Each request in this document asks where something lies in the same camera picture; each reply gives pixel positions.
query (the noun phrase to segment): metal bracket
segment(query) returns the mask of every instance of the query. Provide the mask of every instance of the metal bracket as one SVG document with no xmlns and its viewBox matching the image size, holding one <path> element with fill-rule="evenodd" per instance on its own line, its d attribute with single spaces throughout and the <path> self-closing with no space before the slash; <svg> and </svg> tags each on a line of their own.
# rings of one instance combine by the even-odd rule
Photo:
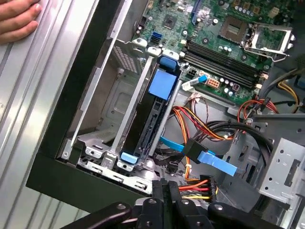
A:
<svg viewBox="0 0 305 229">
<path fill-rule="evenodd" d="M 140 177 L 127 177 L 121 175 L 119 173 L 111 171 L 110 169 L 102 167 L 97 163 L 89 161 L 88 158 L 84 157 L 80 159 L 78 165 L 95 173 L 101 174 L 102 176 L 107 177 L 111 180 L 115 180 L 138 191 L 144 192 L 146 194 L 151 194 L 153 191 L 151 180 L 143 179 Z"/>
<path fill-rule="evenodd" d="M 305 181 L 305 147 L 282 138 L 271 155 L 259 192 L 291 204 Z"/>
<path fill-rule="evenodd" d="M 285 32 L 285 36 L 282 39 L 281 45 L 279 46 L 279 50 L 269 49 L 267 47 L 259 48 L 257 47 L 259 38 L 262 36 L 265 29 L 270 31 L 282 31 Z M 290 43 L 291 40 L 295 40 L 295 36 L 292 34 L 292 28 L 286 26 L 277 26 L 277 25 L 270 25 L 270 24 L 262 24 L 262 23 L 255 23 L 252 28 L 252 36 L 249 40 L 246 41 L 244 46 L 244 50 L 246 52 L 254 53 L 257 55 L 261 55 L 267 58 L 271 58 L 273 62 L 279 62 L 286 59 L 288 54 L 285 53 L 288 49 L 292 48 L 293 45 Z M 267 55 L 264 53 L 273 53 L 283 56 L 283 58 L 279 60 L 275 60 L 273 56 Z"/>
</svg>

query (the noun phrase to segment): blue plastic tab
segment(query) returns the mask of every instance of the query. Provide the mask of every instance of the blue plastic tab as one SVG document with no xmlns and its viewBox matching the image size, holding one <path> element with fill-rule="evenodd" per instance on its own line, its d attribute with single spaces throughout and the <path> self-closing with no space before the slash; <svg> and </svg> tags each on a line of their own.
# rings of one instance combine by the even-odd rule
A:
<svg viewBox="0 0 305 229">
<path fill-rule="evenodd" d="M 164 143 L 164 145 L 168 146 L 171 149 L 182 152 L 184 146 L 178 143 L 172 142 L 171 140 L 166 139 L 165 137 L 160 137 L 160 141 Z"/>
<path fill-rule="evenodd" d="M 168 100 L 176 78 L 176 76 L 158 69 L 148 92 L 159 98 Z"/>
<path fill-rule="evenodd" d="M 127 161 L 128 163 L 134 165 L 135 163 L 137 163 L 138 158 L 134 155 L 130 155 L 130 154 L 127 154 L 127 153 L 123 152 L 121 154 L 121 160 Z"/>
<path fill-rule="evenodd" d="M 175 70 L 176 67 L 177 67 L 177 62 L 174 61 L 174 60 L 171 60 L 171 59 L 169 59 L 167 57 L 162 57 L 160 59 L 160 63 L 159 64 L 160 65 L 164 65 L 165 67 L 168 67 L 168 68 L 173 69 L 173 70 Z"/>
<path fill-rule="evenodd" d="M 223 161 L 222 159 L 219 159 L 216 156 L 203 151 L 197 159 L 201 163 L 211 165 L 231 176 L 234 176 L 237 170 L 237 167 L 235 167 L 234 165 L 231 165 L 230 163 L 227 163 L 226 161 Z"/>
<path fill-rule="evenodd" d="M 208 77 L 207 77 L 206 75 L 203 75 L 203 76 L 200 76 L 200 77 L 198 78 L 198 81 L 199 81 L 200 83 L 202 83 L 202 82 L 207 81 L 207 79 L 208 79 Z"/>
</svg>

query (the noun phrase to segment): ram slot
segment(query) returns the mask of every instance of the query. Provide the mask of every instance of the ram slot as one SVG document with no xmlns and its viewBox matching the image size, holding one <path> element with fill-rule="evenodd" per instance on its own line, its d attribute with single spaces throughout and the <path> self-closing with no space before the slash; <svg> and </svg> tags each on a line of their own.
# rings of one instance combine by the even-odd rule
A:
<svg viewBox="0 0 305 229">
<path fill-rule="evenodd" d="M 193 42 L 188 44 L 184 60 L 249 89 L 253 89 L 259 80 L 259 70 Z"/>
</svg>

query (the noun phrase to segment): capacitor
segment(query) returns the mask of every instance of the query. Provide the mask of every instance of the capacitor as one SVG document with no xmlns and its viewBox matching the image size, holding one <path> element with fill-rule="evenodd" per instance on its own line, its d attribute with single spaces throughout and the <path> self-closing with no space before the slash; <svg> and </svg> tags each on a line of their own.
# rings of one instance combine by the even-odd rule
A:
<svg viewBox="0 0 305 229">
<path fill-rule="evenodd" d="M 200 18 L 197 18 L 197 20 L 195 21 L 195 25 L 198 25 L 201 22 Z"/>
<path fill-rule="evenodd" d="M 215 19 L 213 20 L 213 25 L 217 25 L 217 24 L 218 24 L 218 19 L 215 18 Z"/>
</svg>

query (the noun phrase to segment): human hand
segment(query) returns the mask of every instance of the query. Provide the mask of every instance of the human hand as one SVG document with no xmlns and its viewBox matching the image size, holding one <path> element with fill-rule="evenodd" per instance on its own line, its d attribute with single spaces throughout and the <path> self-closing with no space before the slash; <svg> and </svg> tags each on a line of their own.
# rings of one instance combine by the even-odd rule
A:
<svg viewBox="0 0 305 229">
<path fill-rule="evenodd" d="M 39 0 L 0 0 L 0 45 L 18 41 L 38 26 Z"/>
</svg>

